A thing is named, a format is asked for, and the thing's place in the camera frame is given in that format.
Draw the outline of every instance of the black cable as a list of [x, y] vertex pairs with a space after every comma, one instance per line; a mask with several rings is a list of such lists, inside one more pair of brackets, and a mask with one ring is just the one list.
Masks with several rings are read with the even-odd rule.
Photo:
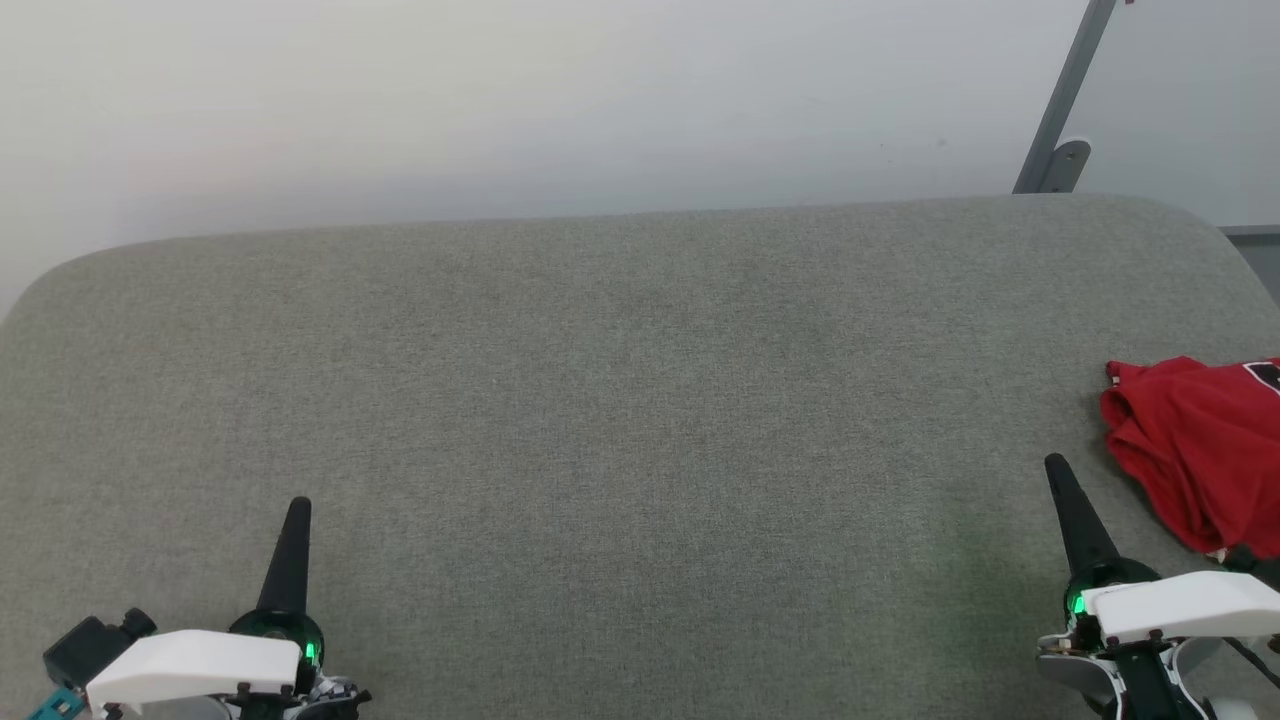
[[1272, 673], [1271, 669], [1267, 667], [1267, 664], [1261, 657], [1258, 657], [1258, 655], [1256, 652], [1253, 652], [1252, 650], [1244, 647], [1244, 643], [1242, 643], [1240, 641], [1238, 641], [1235, 638], [1222, 638], [1222, 639], [1226, 641], [1226, 644], [1229, 644], [1233, 648], [1235, 648], [1235, 652], [1239, 652], [1242, 657], [1244, 657], [1245, 660], [1248, 660], [1249, 665], [1253, 665], [1254, 667], [1257, 667], [1258, 673], [1262, 673], [1262, 675], [1267, 680], [1271, 680], [1272, 685], [1275, 685], [1276, 688], [1280, 688], [1280, 675], [1276, 675], [1275, 673]]

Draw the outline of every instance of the robotic arm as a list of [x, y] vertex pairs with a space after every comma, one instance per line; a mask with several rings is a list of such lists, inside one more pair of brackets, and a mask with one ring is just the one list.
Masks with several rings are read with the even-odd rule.
[[118, 720], [122, 707], [195, 698], [209, 720], [358, 720], [372, 700], [321, 670], [324, 634], [306, 614], [311, 501], [294, 498], [280, 528], [257, 607], [227, 633], [154, 634], [141, 610], [119, 626], [86, 618], [45, 653], [59, 689], [28, 720], [65, 720], [86, 708]]
[[1257, 720], [1247, 703], [1197, 701], [1184, 675], [1225, 641], [1280, 687], [1236, 637], [1280, 633], [1280, 593], [1253, 575], [1210, 570], [1161, 579], [1123, 557], [1061, 455], [1044, 459], [1071, 569], [1066, 632], [1039, 639], [1037, 666], [1112, 720]]

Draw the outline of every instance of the teal connector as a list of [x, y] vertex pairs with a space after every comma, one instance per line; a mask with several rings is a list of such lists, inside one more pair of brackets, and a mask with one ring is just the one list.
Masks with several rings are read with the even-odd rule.
[[78, 694], [67, 688], [58, 688], [58, 692], [49, 696], [49, 700], [28, 715], [27, 720], [68, 720], [84, 712], [84, 701]]

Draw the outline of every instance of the red t-shirt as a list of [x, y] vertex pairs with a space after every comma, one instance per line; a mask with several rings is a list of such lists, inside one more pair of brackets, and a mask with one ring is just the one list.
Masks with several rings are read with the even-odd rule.
[[1280, 359], [1210, 368], [1107, 363], [1107, 448], [1201, 552], [1280, 556]]

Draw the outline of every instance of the white wall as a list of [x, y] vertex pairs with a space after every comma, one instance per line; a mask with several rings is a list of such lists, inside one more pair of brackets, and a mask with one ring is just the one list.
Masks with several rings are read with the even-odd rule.
[[166, 236], [1009, 192], [1085, 0], [4, 0], [0, 314]]
[[1075, 191], [1280, 223], [1277, 32], [1277, 0], [1117, 3], [1062, 133], [1093, 149]]

